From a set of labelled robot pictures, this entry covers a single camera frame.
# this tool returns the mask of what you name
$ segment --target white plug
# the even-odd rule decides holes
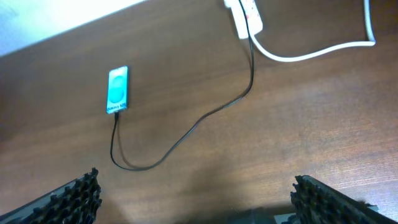
[[[248,18],[250,34],[255,35],[262,31],[262,21],[254,0],[241,0]],[[231,8],[235,20],[236,30],[240,39],[249,37],[246,21],[239,0],[224,0],[225,7]]]

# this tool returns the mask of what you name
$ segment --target wooden table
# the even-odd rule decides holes
[[[258,7],[258,39],[276,54],[365,38],[360,0]],[[247,97],[204,120],[146,172],[121,170],[109,158],[108,72],[131,67],[119,130],[126,159],[157,161],[249,82],[248,42],[237,38],[221,0],[151,0],[0,58],[0,213],[96,167],[98,223],[286,207],[302,174],[398,220],[398,7],[371,1],[371,12],[375,47],[297,63],[256,51]]]

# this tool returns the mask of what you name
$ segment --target white power strip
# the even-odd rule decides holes
[[[246,21],[244,18],[243,10],[247,15],[248,25],[250,37],[254,43],[254,45],[259,49],[259,51],[264,54],[266,57],[269,57],[273,60],[279,62],[298,62],[301,60],[306,60],[310,58],[314,58],[323,54],[327,54],[329,52],[344,49],[347,47],[371,47],[376,44],[376,40],[373,35],[372,25],[371,25],[371,13],[370,13],[370,5],[369,0],[364,0],[364,20],[366,26],[366,32],[368,34],[367,41],[355,41],[348,42],[344,44],[338,44],[332,47],[325,48],[323,50],[319,50],[314,53],[310,53],[303,56],[298,57],[280,57],[268,52],[264,49],[261,44],[257,41],[255,35],[258,34],[262,30],[262,21],[257,10],[257,6],[254,0],[224,0],[225,6],[227,8],[231,8],[233,17],[235,20],[236,28],[238,30],[238,35],[240,39],[246,39],[249,37],[248,30],[246,28]]]

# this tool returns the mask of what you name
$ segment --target white cable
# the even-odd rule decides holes
[[[323,50],[319,50],[314,53],[310,53],[307,55],[303,56],[298,56],[298,57],[280,57],[276,56],[270,52],[268,52],[266,49],[264,49],[261,44],[257,41],[254,35],[250,35],[252,38],[252,41],[254,45],[260,50],[261,53],[263,53],[266,57],[269,57],[273,60],[279,61],[279,62],[298,62],[301,60],[306,60],[310,58],[314,58],[323,54],[327,54],[329,52],[332,52],[334,50],[339,50],[339,49],[344,49],[347,47],[372,47],[373,45],[376,44],[376,40],[373,35],[373,30],[372,30],[372,24],[371,24],[371,13],[370,13],[370,5],[369,5],[369,0],[364,0],[364,14],[365,14],[365,26],[366,26],[366,33],[368,34],[368,41],[356,41],[356,42],[348,42],[345,44],[338,44],[332,47],[328,47]]]

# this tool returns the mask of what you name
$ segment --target thin black cord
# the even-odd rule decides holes
[[[242,5],[242,2],[241,2],[241,0],[239,0],[239,3],[241,4],[241,7],[242,7],[242,10],[243,10],[243,14],[244,14],[244,17],[246,18],[246,12],[244,11],[244,8],[243,8],[243,5]],[[253,42],[252,42],[252,39],[251,39],[251,36],[250,36],[250,30],[249,30],[249,24],[248,24],[248,20],[247,19],[245,19],[245,21],[246,21],[246,29],[248,30],[248,34],[249,34],[249,45],[250,45],[250,52],[251,52],[251,68],[250,68],[250,82],[249,82],[249,86],[239,95],[239,96],[237,96],[236,98],[234,98],[233,100],[231,100],[231,101],[229,101],[229,102],[227,102],[227,103],[225,103],[225,104],[223,104],[223,105],[221,105],[221,106],[219,106],[218,108],[216,108],[216,109],[214,109],[214,110],[212,110],[212,111],[210,111],[210,112],[207,112],[205,115],[203,115],[202,117],[200,117],[199,119],[198,119],[198,121],[192,126],[192,128],[190,128],[167,152],[166,152],[166,154],[159,160],[159,161],[157,161],[157,162],[155,162],[154,164],[152,164],[151,166],[146,166],[146,167],[136,167],[136,168],[132,168],[132,169],[129,169],[129,168],[125,168],[125,167],[122,167],[122,166],[120,166],[115,160],[114,160],[114,158],[113,158],[113,139],[114,139],[114,133],[115,133],[115,130],[116,130],[116,125],[118,124],[118,121],[119,121],[119,113],[118,112],[116,112],[115,114],[114,114],[114,126],[113,126],[113,131],[112,131],[112,139],[111,139],[111,159],[112,159],[112,162],[115,164],[115,165],[117,165],[119,168],[122,168],[122,169],[124,169],[124,170],[129,170],[129,171],[144,171],[144,170],[149,170],[149,169],[152,169],[152,168],[155,168],[156,166],[158,166],[159,164],[161,164],[169,155],[170,155],[170,153],[172,153],[173,152],[173,150],[179,145],[179,144],[181,144],[181,142],[183,142],[191,133],[192,133],[192,131],[193,130],[195,130],[195,128],[198,126],[198,124],[201,122],[201,121],[203,121],[205,118],[207,118],[208,116],[210,116],[210,115],[212,115],[213,113],[215,113],[215,112],[218,112],[218,111],[220,111],[220,110],[222,110],[222,109],[225,109],[225,108],[227,108],[227,107],[229,107],[229,106],[231,106],[231,105],[233,105],[233,104],[235,104],[237,101],[239,101],[241,98],[243,98],[244,96],[246,96],[248,93],[249,93],[249,91],[251,90],[251,87],[253,86],[253,80],[254,80],[254,49],[253,49]]]

